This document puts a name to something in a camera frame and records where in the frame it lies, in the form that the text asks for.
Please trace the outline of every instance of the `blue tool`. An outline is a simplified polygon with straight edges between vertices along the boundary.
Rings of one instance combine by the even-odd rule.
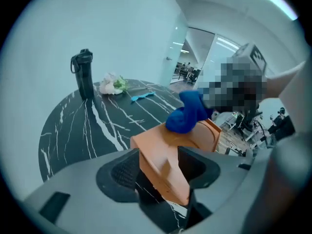
[[[133,96],[133,97],[131,97],[131,101],[136,101],[136,100],[138,100],[140,98],[145,98],[147,96],[151,96],[151,95],[154,95],[154,94],[155,94],[155,92],[150,92],[150,93],[146,93],[146,94],[143,94],[143,95],[140,95],[140,96]]]

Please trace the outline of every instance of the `black water bottle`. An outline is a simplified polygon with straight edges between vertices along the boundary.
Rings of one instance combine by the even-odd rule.
[[[91,62],[93,54],[88,49],[82,49],[70,61],[70,69],[76,75],[77,85],[82,99],[94,97]]]

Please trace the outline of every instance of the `round table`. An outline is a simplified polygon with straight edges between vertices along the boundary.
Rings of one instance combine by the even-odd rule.
[[[97,82],[94,98],[82,100],[76,90],[54,108],[39,141],[43,181],[76,162],[129,149],[131,136],[165,122],[173,110],[183,106],[178,94],[166,87],[134,79],[129,79],[128,84],[126,93],[102,95]],[[131,101],[132,96],[148,92],[156,93]],[[185,216],[178,208],[168,204],[169,215],[180,227]]]

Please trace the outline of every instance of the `pixelated area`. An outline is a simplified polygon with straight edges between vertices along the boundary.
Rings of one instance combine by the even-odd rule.
[[[204,104],[219,112],[243,112],[259,103],[266,92],[266,79],[248,57],[231,57],[203,70],[198,91]]]

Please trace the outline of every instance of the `green leaves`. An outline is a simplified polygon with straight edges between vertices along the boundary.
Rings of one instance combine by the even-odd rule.
[[[128,82],[122,76],[119,76],[118,80],[114,82],[114,87],[124,92],[128,89]]]

